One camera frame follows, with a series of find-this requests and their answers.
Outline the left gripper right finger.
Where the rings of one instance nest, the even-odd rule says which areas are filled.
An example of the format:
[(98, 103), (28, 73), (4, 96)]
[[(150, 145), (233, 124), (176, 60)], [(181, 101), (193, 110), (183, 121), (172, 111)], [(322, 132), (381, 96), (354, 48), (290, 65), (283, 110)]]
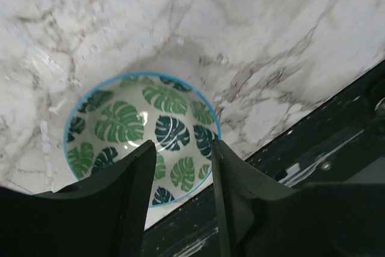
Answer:
[(212, 143), (221, 256), (383, 256), (384, 184), (287, 187)]

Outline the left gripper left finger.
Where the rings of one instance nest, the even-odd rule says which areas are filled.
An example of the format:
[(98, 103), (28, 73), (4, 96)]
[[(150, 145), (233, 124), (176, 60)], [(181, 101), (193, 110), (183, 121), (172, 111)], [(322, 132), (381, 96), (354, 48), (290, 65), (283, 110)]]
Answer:
[(152, 141), (55, 193), (1, 188), (2, 256), (139, 256), (156, 166)]

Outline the green leaf pattern bowl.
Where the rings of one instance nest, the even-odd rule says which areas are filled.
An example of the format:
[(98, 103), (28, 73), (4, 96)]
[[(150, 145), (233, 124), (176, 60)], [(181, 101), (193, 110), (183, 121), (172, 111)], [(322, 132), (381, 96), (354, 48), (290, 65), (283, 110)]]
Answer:
[(212, 140), (221, 129), (212, 105), (176, 77), (135, 72), (109, 79), (83, 96), (64, 130), (64, 153), (82, 180), (151, 140), (156, 149), (150, 207), (175, 203), (212, 172)]

